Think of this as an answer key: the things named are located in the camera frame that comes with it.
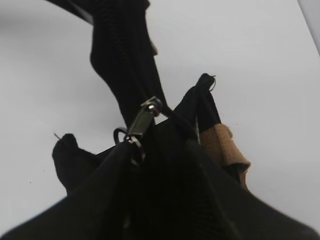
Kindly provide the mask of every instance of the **white background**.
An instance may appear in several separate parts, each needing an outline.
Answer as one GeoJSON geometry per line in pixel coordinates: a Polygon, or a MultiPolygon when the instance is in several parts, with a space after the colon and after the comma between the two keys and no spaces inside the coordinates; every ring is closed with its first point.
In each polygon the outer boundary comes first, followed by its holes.
{"type": "MultiPolygon", "coordinates": [[[[148,26],[174,108],[202,73],[252,162],[247,185],[320,231],[320,58],[295,0],[154,0],[148,26]]],[[[99,153],[124,126],[89,62],[92,27],[44,0],[0,1],[0,234],[66,193],[59,136],[99,153]]]]}

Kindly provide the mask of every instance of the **black handbag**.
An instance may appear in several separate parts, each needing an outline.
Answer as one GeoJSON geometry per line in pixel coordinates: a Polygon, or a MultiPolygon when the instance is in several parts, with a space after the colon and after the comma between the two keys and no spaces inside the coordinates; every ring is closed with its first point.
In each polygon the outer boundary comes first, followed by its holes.
{"type": "Polygon", "coordinates": [[[220,166],[202,145],[201,133],[222,124],[210,92],[214,76],[204,73],[174,110],[168,107],[147,1],[50,2],[92,20],[90,61],[126,128],[115,129],[115,146],[99,154],[79,148],[71,133],[59,139],[52,158],[67,197],[0,240],[320,239],[244,189],[243,165],[220,166]],[[159,114],[167,119],[155,124],[159,114]]]}

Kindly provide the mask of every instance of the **metal clasp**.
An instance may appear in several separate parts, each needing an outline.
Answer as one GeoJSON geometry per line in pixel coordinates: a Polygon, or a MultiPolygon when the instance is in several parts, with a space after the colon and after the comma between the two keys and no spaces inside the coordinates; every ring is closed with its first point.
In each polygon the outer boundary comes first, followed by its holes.
{"type": "Polygon", "coordinates": [[[139,140],[143,138],[154,117],[159,116],[162,111],[162,107],[162,102],[155,96],[142,103],[140,111],[128,129],[118,127],[114,130],[113,138],[115,144],[120,143],[119,133],[125,134],[123,141],[128,140],[130,144],[135,144],[137,146],[141,155],[142,163],[146,158],[146,154],[139,140]]]}

